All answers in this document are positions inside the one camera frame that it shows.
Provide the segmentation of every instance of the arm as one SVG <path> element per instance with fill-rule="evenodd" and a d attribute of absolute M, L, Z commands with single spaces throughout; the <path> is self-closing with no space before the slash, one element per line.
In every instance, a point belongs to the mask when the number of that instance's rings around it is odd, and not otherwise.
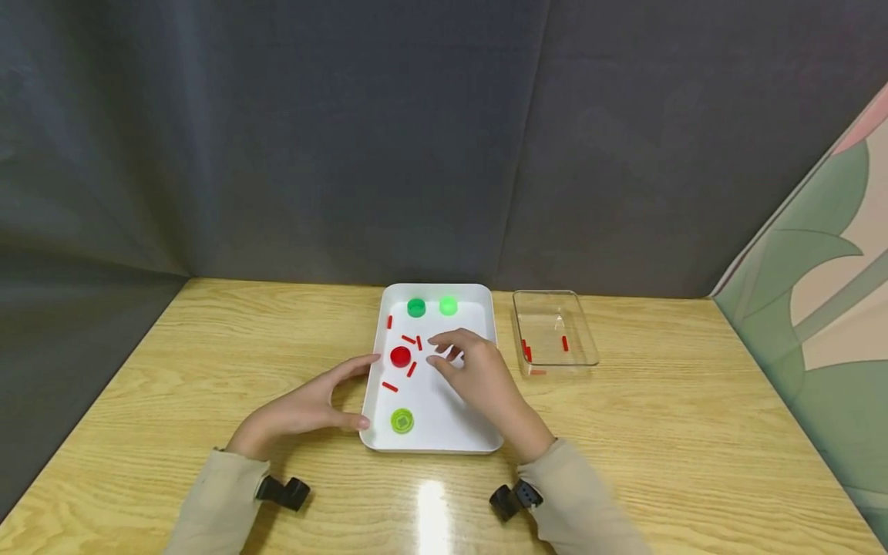
<path fill-rule="evenodd" d="M 559 555 L 649 553 L 641 534 L 611 500 L 595 471 L 564 440 L 556 440 L 521 396 L 496 345 L 465 329 L 429 339 L 428 358 L 470 406 L 484 415 L 512 446 L 519 476 L 543 503 L 531 510 L 541 540 Z M 460 354 L 461 369 L 450 364 Z"/>
<path fill-rule="evenodd" d="M 319 428 L 366 430 L 365 416 L 335 410 L 330 396 L 340 382 L 366 374 L 378 358 L 345 361 L 248 416 L 225 451 L 210 453 L 182 503 L 165 553 L 240 553 L 259 511 L 256 490 L 268 474 L 271 447 L 284 435 Z"/>

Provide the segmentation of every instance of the red bead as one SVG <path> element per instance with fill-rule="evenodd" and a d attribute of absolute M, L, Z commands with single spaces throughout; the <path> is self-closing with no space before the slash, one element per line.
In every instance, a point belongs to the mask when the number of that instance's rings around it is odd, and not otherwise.
<path fill-rule="evenodd" d="M 404 368 L 410 363 L 410 350 L 405 346 L 395 347 L 389 356 L 392 358 L 392 364 L 398 368 Z"/>

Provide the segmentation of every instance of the person's left hand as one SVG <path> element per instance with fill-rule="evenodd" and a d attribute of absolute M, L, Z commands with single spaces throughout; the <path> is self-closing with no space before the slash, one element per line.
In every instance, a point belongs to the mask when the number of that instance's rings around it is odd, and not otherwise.
<path fill-rule="evenodd" d="M 337 385 L 350 377 L 367 374 L 370 364 L 378 359 L 378 354 L 365 354 L 341 362 L 310 382 L 257 408 L 234 432 L 225 451 L 265 461 L 271 446 L 284 435 L 330 427 L 367 430 L 370 421 L 365 416 L 336 410 L 330 399 Z"/>

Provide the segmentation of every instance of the person's right hand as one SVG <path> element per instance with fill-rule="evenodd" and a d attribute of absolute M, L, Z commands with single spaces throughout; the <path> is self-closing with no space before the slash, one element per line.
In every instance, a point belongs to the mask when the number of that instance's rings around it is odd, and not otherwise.
<path fill-rule="evenodd" d="M 521 463 L 542 456 L 555 437 L 521 396 L 511 372 L 496 345 L 468 329 L 455 329 L 431 337 L 436 353 L 450 352 L 446 358 L 427 358 L 472 408 L 485 416 L 511 443 Z M 451 362 L 463 355 L 461 369 Z"/>

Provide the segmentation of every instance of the white tray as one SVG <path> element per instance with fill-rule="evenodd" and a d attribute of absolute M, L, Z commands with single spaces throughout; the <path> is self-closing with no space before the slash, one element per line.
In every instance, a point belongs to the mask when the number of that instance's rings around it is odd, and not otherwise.
<path fill-rule="evenodd" d="M 440 312 L 438 301 L 454 297 L 457 311 L 451 316 Z M 425 301 L 425 315 L 414 318 L 408 314 L 411 298 Z M 388 329 L 389 316 L 392 328 Z M 434 354 L 428 338 L 442 331 L 466 328 L 496 342 L 493 297 L 490 289 L 477 283 L 395 283 L 383 292 L 379 306 L 377 340 L 373 352 L 383 356 L 370 367 L 367 393 L 362 414 L 370 419 L 369 430 L 361 432 L 364 445 L 377 451 L 420 451 L 450 453 L 492 453 L 503 445 L 496 428 L 482 415 L 466 406 L 444 377 L 425 361 Z M 422 340 L 411 344 L 401 336 Z M 407 377 L 410 365 L 396 367 L 391 360 L 392 349 L 405 346 L 416 363 Z M 462 359 L 456 361 L 459 367 Z M 398 388 L 397 392 L 383 382 Z M 392 414 L 406 408 L 413 415 L 413 428 L 397 433 Z"/>

